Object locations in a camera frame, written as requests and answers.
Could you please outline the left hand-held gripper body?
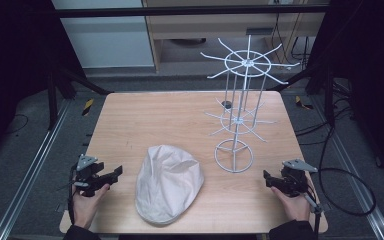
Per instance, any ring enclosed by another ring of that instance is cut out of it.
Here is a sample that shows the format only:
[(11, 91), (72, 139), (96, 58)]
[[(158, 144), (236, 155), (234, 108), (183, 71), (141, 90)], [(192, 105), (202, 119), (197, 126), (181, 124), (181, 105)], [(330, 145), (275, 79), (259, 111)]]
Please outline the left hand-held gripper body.
[(83, 192), (86, 197), (92, 197), (95, 192), (105, 184), (112, 185), (118, 181), (118, 176), (115, 176), (113, 171), (104, 175), (99, 175), (99, 172), (104, 169), (104, 163), (98, 163), (96, 157), (81, 154), (78, 162), (72, 167), (75, 174), (74, 185)]

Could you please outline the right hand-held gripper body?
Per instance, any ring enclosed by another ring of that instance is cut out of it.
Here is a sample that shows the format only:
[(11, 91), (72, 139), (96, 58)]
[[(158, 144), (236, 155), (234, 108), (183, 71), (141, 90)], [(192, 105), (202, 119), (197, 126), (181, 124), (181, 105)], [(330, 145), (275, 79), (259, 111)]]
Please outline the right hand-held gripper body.
[(288, 197), (296, 197), (306, 193), (309, 188), (306, 173), (317, 173), (318, 169), (301, 159), (283, 161), (281, 177), (267, 174), (267, 187), (275, 187)]

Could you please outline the white cap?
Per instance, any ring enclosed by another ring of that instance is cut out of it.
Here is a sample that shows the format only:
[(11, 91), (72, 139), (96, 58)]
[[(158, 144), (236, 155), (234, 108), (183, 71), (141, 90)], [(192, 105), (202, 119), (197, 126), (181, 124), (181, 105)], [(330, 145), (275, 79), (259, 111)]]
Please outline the white cap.
[(169, 225), (189, 208), (203, 183), (200, 163), (190, 153), (171, 145), (152, 146), (137, 176), (136, 210), (150, 224)]

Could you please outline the white wire display rack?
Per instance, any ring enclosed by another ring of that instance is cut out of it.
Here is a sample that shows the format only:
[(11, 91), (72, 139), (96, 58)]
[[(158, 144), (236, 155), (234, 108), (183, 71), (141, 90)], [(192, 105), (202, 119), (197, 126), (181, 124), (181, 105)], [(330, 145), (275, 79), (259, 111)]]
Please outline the white wire display rack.
[(230, 138), (218, 143), (214, 149), (216, 164), (229, 173), (241, 173), (248, 170), (255, 159), (250, 144), (244, 141), (247, 135), (253, 135), (262, 142), (265, 139), (257, 133), (259, 124), (274, 124), (274, 121), (259, 118), (259, 110), (264, 106), (263, 92), (267, 80), (274, 81), (280, 85), (287, 85), (274, 76), (271, 71), (276, 68), (293, 68), (298, 63), (285, 64), (270, 59), (283, 47), (279, 44), (265, 52), (252, 49), (252, 36), (247, 37), (245, 49), (235, 50), (218, 38), (219, 44), (228, 53), (224, 57), (211, 56), (201, 52), (207, 59), (220, 61), (224, 69), (208, 76), (208, 79), (225, 75), (225, 90), (222, 98), (216, 98), (217, 104), (222, 108), (219, 114), (206, 112), (207, 116), (216, 118), (220, 123), (220, 129), (211, 133), (229, 133)]

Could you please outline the person's right hand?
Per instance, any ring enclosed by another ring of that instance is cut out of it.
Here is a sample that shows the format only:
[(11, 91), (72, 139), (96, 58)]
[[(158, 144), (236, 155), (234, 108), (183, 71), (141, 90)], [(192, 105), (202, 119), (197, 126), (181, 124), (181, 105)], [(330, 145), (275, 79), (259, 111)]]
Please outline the person's right hand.
[(304, 196), (288, 197), (276, 187), (271, 191), (283, 205), (288, 220), (308, 221), (310, 219), (310, 204)]

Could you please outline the person's left hand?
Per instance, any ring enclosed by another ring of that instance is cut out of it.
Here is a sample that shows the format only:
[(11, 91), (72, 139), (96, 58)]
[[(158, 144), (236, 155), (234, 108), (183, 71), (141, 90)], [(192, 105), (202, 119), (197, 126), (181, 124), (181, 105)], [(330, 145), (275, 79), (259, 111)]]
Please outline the person's left hand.
[(104, 195), (110, 189), (109, 184), (102, 186), (94, 196), (85, 197), (80, 194), (80, 191), (72, 186), (73, 190), (73, 213), (74, 225), (88, 230), (97, 212), (99, 203), (104, 198)]

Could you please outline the yellow black striped tape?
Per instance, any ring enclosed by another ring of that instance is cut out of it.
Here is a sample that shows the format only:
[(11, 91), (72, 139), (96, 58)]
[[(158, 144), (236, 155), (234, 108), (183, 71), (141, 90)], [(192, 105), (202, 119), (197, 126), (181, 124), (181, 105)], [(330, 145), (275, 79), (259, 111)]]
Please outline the yellow black striped tape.
[(94, 99), (93, 98), (90, 98), (86, 101), (85, 105), (84, 105), (84, 108), (82, 110), (82, 116), (86, 116), (88, 115), (88, 113), (90, 112), (90, 109), (93, 105), (93, 102), (94, 102)]
[(304, 98), (301, 98), (300, 96), (295, 97), (295, 103), (298, 107), (304, 108), (304, 109), (312, 109), (313, 106), (309, 103), (304, 102)]

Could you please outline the black metal stand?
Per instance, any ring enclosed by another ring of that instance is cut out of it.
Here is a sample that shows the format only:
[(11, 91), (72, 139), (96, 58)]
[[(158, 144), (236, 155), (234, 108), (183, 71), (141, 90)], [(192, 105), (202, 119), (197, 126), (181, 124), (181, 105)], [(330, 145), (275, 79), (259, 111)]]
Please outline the black metal stand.
[(317, 94), (324, 89), (324, 116), (331, 127), (335, 126), (333, 107), (333, 67), (329, 60), (319, 61), (305, 70), (293, 75), (287, 80), (286, 85), (277, 85), (269, 88), (269, 91), (283, 91), (288, 86), (297, 83), (299, 80), (309, 78), (306, 92), (310, 95)]
[(95, 85), (84, 76), (80, 76), (60, 65), (53, 66), (47, 76), (49, 130), (56, 126), (58, 120), (57, 92), (60, 92), (64, 99), (73, 99), (76, 96), (76, 90), (71, 84), (72, 81), (81, 84), (97, 94), (110, 94), (109, 90)]

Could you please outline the white cabinet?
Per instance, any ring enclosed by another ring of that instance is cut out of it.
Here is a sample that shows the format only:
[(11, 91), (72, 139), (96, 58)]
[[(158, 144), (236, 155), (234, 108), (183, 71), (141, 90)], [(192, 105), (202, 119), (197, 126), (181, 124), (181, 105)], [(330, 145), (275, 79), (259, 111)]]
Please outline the white cabinet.
[[(142, 7), (141, 0), (52, 0), (56, 10)], [(75, 53), (86, 69), (153, 67), (145, 18), (62, 18)]]

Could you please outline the wooden shelf unit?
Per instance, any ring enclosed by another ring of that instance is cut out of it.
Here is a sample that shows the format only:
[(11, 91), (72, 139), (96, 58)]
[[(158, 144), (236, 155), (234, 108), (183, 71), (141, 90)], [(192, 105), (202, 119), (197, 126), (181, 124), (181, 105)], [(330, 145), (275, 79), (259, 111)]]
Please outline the wooden shelf unit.
[[(290, 6), (326, 4), (329, 0), (141, 0), (145, 7), (188, 6)], [(279, 45), (275, 59), (292, 59), (293, 43), (298, 37), (315, 37), (325, 14), (267, 13), (189, 16), (148, 16), (146, 18), (154, 64), (162, 69), (162, 47), (172, 39), (236, 38), (248, 34), (260, 37), (269, 46)]]

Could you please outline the black horizontal bar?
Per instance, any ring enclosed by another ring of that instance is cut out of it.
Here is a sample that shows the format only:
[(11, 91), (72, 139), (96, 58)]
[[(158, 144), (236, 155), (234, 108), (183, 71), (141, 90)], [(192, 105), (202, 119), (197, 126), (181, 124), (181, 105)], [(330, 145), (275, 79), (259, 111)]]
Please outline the black horizontal bar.
[(142, 7), (108, 9), (63, 9), (52, 11), (60, 18), (86, 17), (135, 17), (135, 16), (186, 16), (227, 14), (270, 14), (270, 13), (320, 13), (330, 9), (326, 4), (310, 5), (229, 5), (229, 6), (183, 6)]

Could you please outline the aluminium floor rail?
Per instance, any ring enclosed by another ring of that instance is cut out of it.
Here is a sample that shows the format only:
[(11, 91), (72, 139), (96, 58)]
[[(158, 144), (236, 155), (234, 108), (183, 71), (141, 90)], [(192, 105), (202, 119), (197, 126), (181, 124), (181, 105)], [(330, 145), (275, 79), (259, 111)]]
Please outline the aluminium floor rail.
[(0, 220), (0, 240), (7, 240), (15, 222), (17, 221), (21, 210), (36, 182), (36, 179), (47, 159), (47, 156), (55, 142), (56, 137), (66, 119), (67, 111), (71, 105), (71, 100), (63, 100), (61, 108), (57, 112), (57, 120), (54, 126), (46, 132), (46, 135), (36, 152), (22, 182), (20, 183), (14, 197), (12, 198), (5, 214)]
[[(327, 117), (324, 115), (324, 111), (322, 109), (322, 100), (317, 97), (312, 97), (312, 101), (318, 116), (324, 123), (323, 128), (327, 133), (318, 164), (320, 187), (321, 189), (324, 189), (322, 182), (323, 172), (332, 171), (344, 174), (350, 184), (352, 192), (355, 195), (361, 210), (346, 210), (344, 207), (336, 206), (335, 203), (329, 199), (327, 194), (325, 194), (325, 198), (328, 200), (331, 206), (335, 207), (338, 211), (341, 211), (344, 214), (354, 217), (366, 218), (376, 239), (384, 240), (384, 216), (378, 207), (373, 189), (363, 180), (359, 174), (357, 168), (351, 161), (343, 141), (340, 139), (339, 135), (335, 132), (335, 128), (330, 125)], [(324, 156), (329, 144), (333, 146), (333, 151), (336, 154), (336, 159), (340, 165), (340, 168), (323, 166)]]

